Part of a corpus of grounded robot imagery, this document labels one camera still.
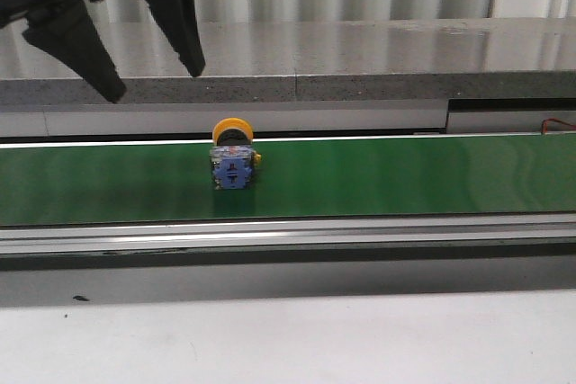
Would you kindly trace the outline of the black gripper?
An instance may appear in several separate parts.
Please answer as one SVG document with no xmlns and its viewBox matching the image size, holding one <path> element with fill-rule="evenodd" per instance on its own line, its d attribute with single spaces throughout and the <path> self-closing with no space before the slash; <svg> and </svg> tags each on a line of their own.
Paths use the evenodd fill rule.
<svg viewBox="0 0 576 384">
<path fill-rule="evenodd" d="M 126 86 L 95 28 L 85 2 L 64 1 L 1 0 L 1 26 L 19 21 L 26 15 L 28 28 L 22 35 L 29 44 L 76 72 L 106 101 L 117 103 L 124 96 Z M 194 0 L 145 2 L 189 75 L 200 76 L 205 68 L 205 59 Z"/>
</svg>

